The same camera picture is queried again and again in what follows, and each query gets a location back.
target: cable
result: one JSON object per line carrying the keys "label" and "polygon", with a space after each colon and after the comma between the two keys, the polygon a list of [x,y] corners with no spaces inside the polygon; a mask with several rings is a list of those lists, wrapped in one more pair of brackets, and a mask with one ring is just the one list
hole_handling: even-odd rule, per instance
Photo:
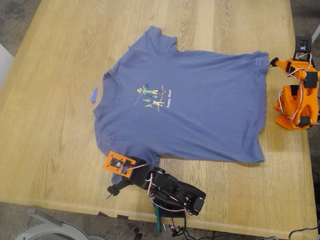
{"label": "cable", "polygon": [[170,211],[170,212],[184,212],[185,211],[185,209],[180,209],[180,210],[170,210],[170,209],[166,209],[166,208],[164,208],[164,207],[162,207],[162,206],[159,206],[158,204],[155,204],[155,202],[154,202],[154,200],[151,198],[151,201],[153,202],[153,204],[154,205],[156,205],[156,206],[158,206],[159,208],[161,208],[161,209],[164,209],[164,210],[167,210],[167,211]]}
{"label": "cable", "polygon": [[128,167],[127,170],[137,169],[137,168],[141,168],[141,167],[143,167],[143,166],[147,166],[147,164],[142,164],[142,165],[139,165],[139,166]]}
{"label": "cable", "polygon": [[148,197],[152,197],[153,196],[153,194],[150,195],[150,189],[151,189],[151,185],[152,185],[152,176],[153,176],[153,174],[151,173],[150,179],[149,179],[150,182],[149,182],[148,192],[147,192]]}
{"label": "cable", "polygon": [[305,231],[305,230],[316,230],[320,227],[320,219],[318,221],[318,224],[316,227],[313,227],[313,228],[302,228],[302,229],[298,229],[298,230],[294,230],[292,232],[289,233],[289,236],[288,236],[288,240],[291,240],[291,235],[294,234],[294,233],[297,233],[297,232],[302,232],[302,231]]}
{"label": "cable", "polygon": [[278,97],[278,101],[279,101],[279,108],[280,108],[280,112],[283,116],[285,116],[286,118],[288,119],[291,119],[292,122],[294,123],[294,119],[297,115],[297,113],[299,112],[300,110],[300,107],[301,107],[301,104],[302,104],[302,100],[303,100],[303,88],[302,88],[302,84],[303,84],[303,81],[300,81],[300,84],[299,84],[299,90],[300,90],[300,100],[299,100],[299,105],[298,105],[298,108],[297,110],[294,112],[293,116],[292,117],[289,117],[288,115],[285,115],[285,112],[283,110],[283,106],[282,106],[282,103],[281,103],[281,97],[283,96],[283,91],[281,90],[280,93],[279,93],[279,97]]}
{"label": "cable", "polygon": [[198,240],[202,240],[202,239],[216,239],[216,238],[219,238],[219,237],[225,237],[225,236],[235,236],[235,235],[238,235],[238,234],[222,234],[222,235],[219,235],[219,236],[215,236],[214,238],[212,238],[211,236],[204,236],[204,237],[201,237],[199,238]]}
{"label": "cable", "polygon": [[316,172],[316,171],[312,171],[313,174],[315,174],[318,178],[318,183],[320,183],[320,177],[319,177],[319,174]]}

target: gray floor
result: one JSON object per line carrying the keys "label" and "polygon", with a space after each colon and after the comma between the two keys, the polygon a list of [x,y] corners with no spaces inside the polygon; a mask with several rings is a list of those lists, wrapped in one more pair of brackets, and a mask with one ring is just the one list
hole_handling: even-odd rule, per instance
{"label": "gray floor", "polygon": [[[32,20],[40,0],[1,0],[0,1],[0,43],[15,56],[26,30]],[[319,0],[291,0],[294,30],[297,36],[311,36],[320,24]],[[320,37],[312,46],[312,56],[316,66],[320,66]],[[320,126],[308,131],[312,169],[320,173]],[[0,240],[14,239],[17,234],[34,225],[36,221],[25,213],[25,206],[0,202]],[[154,223],[94,216],[80,213],[43,209],[56,219],[81,228],[88,235],[97,235],[107,240],[131,240],[134,228],[139,228],[143,239],[167,240],[171,233],[156,233]],[[212,236],[211,231],[188,228],[196,239]],[[221,240],[254,240],[257,237],[233,235],[220,237]]]}

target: wooden table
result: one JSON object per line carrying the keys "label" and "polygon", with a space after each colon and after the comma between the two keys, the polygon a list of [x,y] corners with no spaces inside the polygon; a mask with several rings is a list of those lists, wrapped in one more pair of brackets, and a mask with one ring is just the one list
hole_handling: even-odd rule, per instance
{"label": "wooden table", "polygon": [[[102,169],[90,103],[95,87],[99,102],[104,72],[150,25],[177,36],[179,50],[260,50],[270,59],[294,51],[289,0],[42,0],[0,92],[0,201],[155,222],[142,189],[106,200],[111,173]],[[187,226],[286,239],[316,225],[307,132],[274,123],[278,93],[295,81],[277,68],[266,81],[265,162],[161,159],[207,193]]]}

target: cord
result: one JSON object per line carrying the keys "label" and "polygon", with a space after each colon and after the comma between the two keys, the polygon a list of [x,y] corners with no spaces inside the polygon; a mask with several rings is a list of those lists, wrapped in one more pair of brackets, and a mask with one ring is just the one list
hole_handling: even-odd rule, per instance
{"label": "cord", "polygon": [[139,165],[139,166],[128,167],[127,170],[137,169],[137,168],[141,168],[141,167],[143,167],[143,166],[147,166],[147,164],[142,164],[142,165]]}
{"label": "cord", "polygon": [[[187,230],[187,219],[186,219],[186,215],[185,214],[184,214],[183,218],[184,218],[184,227],[181,227],[182,230],[180,229],[180,227],[178,227],[179,231],[173,237],[177,237],[177,236],[180,236],[180,235],[183,234],[185,236],[186,240],[190,240],[189,238],[191,238],[192,240],[196,240],[194,237],[190,236],[190,234],[189,234],[189,232]],[[174,219],[173,218],[171,218],[171,222],[172,222],[172,226],[175,228],[175,224],[174,224]],[[202,240],[202,239],[211,239],[211,240],[213,240],[213,239],[216,239],[216,238],[219,238],[219,237],[238,235],[238,234],[222,234],[222,235],[219,235],[219,236],[215,236],[215,234],[216,234],[216,231],[213,231],[213,236],[204,236],[204,237],[199,238],[198,240]]]}
{"label": "cord", "polygon": [[288,240],[291,240],[291,235],[294,234],[294,233],[297,233],[297,232],[302,232],[302,231],[305,231],[305,230],[316,230],[320,227],[320,219],[318,221],[318,224],[316,227],[313,227],[313,228],[302,228],[302,229],[298,229],[298,230],[294,230],[292,232],[289,233],[289,236],[288,236]]}
{"label": "cord", "polygon": [[170,212],[184,212],[185,211],[185,209],[180,209],[180,210],[170,210],[170,209],[166,209],[166,208],[164,208],[164,207],[162,207],[162,206],[159,206],[158,204],[155,204],[155,202],[154,202],[154,200],[151,198],[151,201],[153,202],[153,204],[154,205],[156,205],[156,206],[158,206],[159,208],[161,208],[161,209],[164,209],[164,210],[167,210],[167,211],[170,211]]}
{"label": "cord", "polygon": [[319,174],[316,172],[316,171],[312,171],[313,174],[315,174],[318,178],[318,183],[320,183],[320,177],[319,177]]}
{"label": "cord", "polygon": [[151,173],[150,179],[149,179],[150,182],[149,182],[148,192],[147,192],[148,197],[152,197],[153,196],[153,194],[150,195],[150,189],[151,189],[151,185],[152,185],[152,176],[153,176],[153,174]]}

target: t-shirt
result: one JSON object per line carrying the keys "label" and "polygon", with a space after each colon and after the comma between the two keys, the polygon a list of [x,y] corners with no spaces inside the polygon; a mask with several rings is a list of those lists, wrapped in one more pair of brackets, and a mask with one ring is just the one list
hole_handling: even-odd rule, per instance
{"label": "t-shirt", "polygon": [[94,110],[99,149],[154,166],[162,154],[263,162],[258,133],[266,119],[268,54],[178,51],[176,44],[151,26],[103,76]]}

